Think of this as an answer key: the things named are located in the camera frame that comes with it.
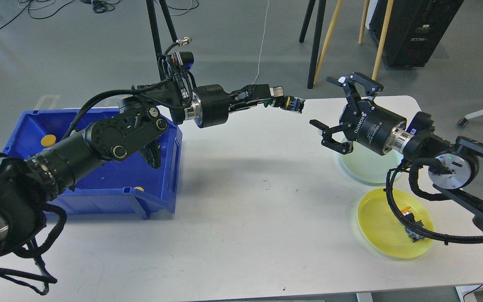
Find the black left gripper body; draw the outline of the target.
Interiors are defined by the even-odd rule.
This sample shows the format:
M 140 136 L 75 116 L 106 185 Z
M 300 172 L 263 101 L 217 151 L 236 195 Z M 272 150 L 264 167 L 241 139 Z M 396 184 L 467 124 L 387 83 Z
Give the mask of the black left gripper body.
M 196 95 L 200 105 L 200 114 L 195 119 L 199 128 L 224 124 L 229 117 L 229 107 L 233 99 L 218 84 L 198 86 Z

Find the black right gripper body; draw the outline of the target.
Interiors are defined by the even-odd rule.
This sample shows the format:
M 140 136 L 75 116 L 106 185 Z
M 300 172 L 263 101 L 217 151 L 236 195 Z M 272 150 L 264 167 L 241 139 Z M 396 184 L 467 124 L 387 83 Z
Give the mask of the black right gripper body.
M 389 153 L 388 139 L 394 128 L 404 128 L 407 119 L 368 99 L 356 105 L 345 105 L 340 124 L 351 124 L 343 133 L 349 141 L 356 141 L 378 155 Z

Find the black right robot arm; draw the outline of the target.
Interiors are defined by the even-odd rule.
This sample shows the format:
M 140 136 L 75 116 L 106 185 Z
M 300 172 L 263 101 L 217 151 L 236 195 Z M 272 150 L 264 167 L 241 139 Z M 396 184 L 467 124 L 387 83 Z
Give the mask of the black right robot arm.
M 408 123 L 405 117 L 380 107 L 374 98 L 383 85 L 361 73 L 327 81 L 343 88 L 347 105 L 333 128 L 312 119 L 310 124 L 322 132 L 322 145 L 341 154 L 351 153 L 353 143 L 378 155 L 395 150 L 403 156 L 401 163 L 388 171 L 385 184 L 387 202 L 392 213 L 408 231 L 445 244 L 479 244 L 481 236 L 454 236 L 429 231 L 412 214 L 403 214 L 393 195 L 398 172 L 408 172 L 412 193 L 429 201 L 453 200 L 473 213 L 473 224 L 483 232 L 483 200 L 464 191 L 479 171 L 483 143 L 458 136 L 454 143 L 434 134 L 431 115 L 417 112 Z

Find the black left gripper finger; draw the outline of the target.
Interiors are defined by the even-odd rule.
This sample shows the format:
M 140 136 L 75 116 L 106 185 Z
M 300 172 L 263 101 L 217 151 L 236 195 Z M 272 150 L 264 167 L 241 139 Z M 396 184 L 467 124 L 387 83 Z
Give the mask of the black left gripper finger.
M 240 112 L 243 110 L 251 109 L 252 107 L 256 107 L 259 104 L 264 103 L 265 101 L 235 101 L 231 105 L 229 105 L 228 113 L 232 114 L 234 112 Z
M 284 91 L 282 86 L 270 87 L 268 84 L 250 84 L 230 92 L 230 96 L 236 101 L 249 103 L 283 97 Z

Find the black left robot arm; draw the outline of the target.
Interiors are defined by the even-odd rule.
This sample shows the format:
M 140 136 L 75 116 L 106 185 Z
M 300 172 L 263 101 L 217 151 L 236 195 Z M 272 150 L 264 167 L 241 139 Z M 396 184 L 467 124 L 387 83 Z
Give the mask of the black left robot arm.
M 300 112 L 303 102 L 283 88 L 250 84 L 227 93 L 220 85 L 195 85 L 189 44 L 184 37 L 157 55 L 161 81 L 129 90 L 111 90 L 89 99 L 61 140 L 23 160 L 0 153 L 0 279 L 31 288 L 39 295 L 57 282 L 42 255 L 51 248 L 67 221 L 65 210 L 50 201 L 109 161 L 134 153 L 154 169 L 161 166 L 158 139 L 168 122 L 158 106 L 169 109 L 179 125 L 194 120 L 199 128 L 221 125 L 230 113 L 263 104 Z

